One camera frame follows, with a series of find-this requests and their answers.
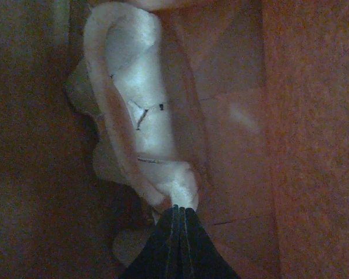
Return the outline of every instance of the brown background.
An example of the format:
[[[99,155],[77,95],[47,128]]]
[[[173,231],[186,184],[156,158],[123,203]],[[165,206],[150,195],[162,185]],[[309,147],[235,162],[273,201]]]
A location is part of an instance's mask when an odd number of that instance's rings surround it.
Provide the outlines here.
[[[283,277],[349,278],[349,1],[263,1],[263,27]]]

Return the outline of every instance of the brown wall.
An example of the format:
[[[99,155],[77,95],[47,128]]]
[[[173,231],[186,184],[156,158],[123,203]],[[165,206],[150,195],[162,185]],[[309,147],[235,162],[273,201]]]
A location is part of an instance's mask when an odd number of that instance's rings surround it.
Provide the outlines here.
[[[264,0],[263,24],[283,277],[349,278],[349,1]]]
[[[0,1],[0,278],[111,278],[52,2]]]

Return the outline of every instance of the dark marking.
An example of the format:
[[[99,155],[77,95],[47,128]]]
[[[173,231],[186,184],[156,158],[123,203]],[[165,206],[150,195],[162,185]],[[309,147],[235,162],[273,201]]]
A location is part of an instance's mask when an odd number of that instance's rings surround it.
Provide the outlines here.
[[[146,109],[145,110],[145,112],[144,112],[144,114],[141,116],[141,118],[139,119],[139,121],[138,121],[138,123],[137,123],[137,131],[139,131],[140,130],[140,125],[141,125],[141,122],[144,120],[144,118],[145,118],[145,116],[146,116],[146,114],[147,114],[147,112],[148,112],[149,110],[148,109]]]
[[[236,220],[231,220],[231,221],[225,221],[225,222],[215,223],[215,224],[213,224],[213,226],[230,224],[230,223],[235,222],[235,221],[236,221]]]
[[[147,162],[147,163],[155,163],[155,164],[168,164],[166,161],[161,160],[154,160],[154,159],[147,159],[147,158],[137,158],[141,162]]]

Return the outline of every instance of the wooden surface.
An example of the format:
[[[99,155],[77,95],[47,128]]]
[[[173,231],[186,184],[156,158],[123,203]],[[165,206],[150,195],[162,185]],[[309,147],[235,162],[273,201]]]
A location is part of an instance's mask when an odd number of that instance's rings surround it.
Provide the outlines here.
[[[263,1],[284,278],[349,278],[349,1]]]

